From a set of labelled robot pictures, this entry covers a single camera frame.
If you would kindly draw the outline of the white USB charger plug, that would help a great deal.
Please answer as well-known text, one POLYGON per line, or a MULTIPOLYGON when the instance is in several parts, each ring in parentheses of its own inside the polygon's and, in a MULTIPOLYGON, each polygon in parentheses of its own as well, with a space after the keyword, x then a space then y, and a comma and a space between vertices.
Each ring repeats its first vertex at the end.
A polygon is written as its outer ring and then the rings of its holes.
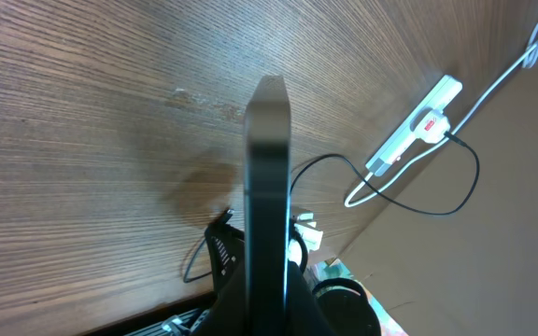
POLYGON ((449 119, 441 109, 427 108, 411 124, 413 135, 427 144, 439 143, 449 130, 449 119))

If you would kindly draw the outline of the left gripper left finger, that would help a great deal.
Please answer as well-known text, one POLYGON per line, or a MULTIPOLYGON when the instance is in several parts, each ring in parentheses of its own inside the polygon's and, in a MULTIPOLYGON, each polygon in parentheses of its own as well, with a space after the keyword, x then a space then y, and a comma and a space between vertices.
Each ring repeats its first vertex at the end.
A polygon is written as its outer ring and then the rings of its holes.
POLYGON ((240 264, 192 335, 245 336, 248 332, 247 271, 246 265, 240 264))

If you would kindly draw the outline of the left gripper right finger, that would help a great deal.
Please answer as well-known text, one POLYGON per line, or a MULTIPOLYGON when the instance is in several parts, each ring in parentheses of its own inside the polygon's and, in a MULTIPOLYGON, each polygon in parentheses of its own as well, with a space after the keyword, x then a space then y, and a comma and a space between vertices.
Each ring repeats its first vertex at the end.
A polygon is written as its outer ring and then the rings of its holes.
POLYGON ((315 297, 307 287, 299 266, 288 263, 287 322, 285 334, 292 336, 333 336, 315 297))

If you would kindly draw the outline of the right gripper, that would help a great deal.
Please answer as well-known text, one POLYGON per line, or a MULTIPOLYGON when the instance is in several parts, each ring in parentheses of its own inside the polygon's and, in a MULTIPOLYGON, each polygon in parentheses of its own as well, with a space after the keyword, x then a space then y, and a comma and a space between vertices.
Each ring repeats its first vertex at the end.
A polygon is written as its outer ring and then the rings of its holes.
MULTIPOLYGON (((213 289, 221 292, 244 258, 245 233, 228 221, 234 210, 227 208, 205 230, 205 242, 210 256, 213 289)), ((314 213, 298 206, 290 208, 289 261, 305 269, 310 252, 319 250, 323 231, 317 229, 314 213)))

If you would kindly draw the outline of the Galaxy S25 smartphone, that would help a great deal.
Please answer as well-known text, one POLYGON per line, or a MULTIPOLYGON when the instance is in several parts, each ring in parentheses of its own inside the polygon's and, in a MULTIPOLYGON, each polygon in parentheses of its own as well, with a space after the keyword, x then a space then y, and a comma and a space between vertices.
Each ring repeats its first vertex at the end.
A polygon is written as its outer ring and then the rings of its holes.
POLYGON ((246 325, 280 335, 286 325, 290 211, 290 100, 284 77, 264 76, 245 113, 246 325))

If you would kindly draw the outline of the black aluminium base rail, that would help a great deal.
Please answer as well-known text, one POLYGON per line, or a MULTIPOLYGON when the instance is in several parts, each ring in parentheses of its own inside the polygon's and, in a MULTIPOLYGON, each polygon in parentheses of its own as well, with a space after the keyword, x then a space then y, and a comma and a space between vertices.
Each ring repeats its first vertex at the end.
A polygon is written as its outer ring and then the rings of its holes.
POLYGON ((188 329, 201 313, 209 308, 217 299, 212 292, 197 295, 192 298, 146 311, 145 313, 128 317, 99 329, 84 332, 88 336, 107 335, 144 335, 188 334, 188 329))

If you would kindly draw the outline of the white power strip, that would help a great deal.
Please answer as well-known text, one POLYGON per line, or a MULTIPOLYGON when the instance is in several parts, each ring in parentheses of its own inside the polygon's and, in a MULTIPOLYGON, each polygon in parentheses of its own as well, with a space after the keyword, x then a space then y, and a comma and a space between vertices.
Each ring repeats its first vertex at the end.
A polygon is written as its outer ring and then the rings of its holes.
POLYGON ((417 140, 415 129, 431 110, 443 110, 461 92, 462 83, 450 75, 443 77, 418 103, 386 142, 366 162, 366 169, 375 176, 382 176, 398 161, 404 152, 417 140))

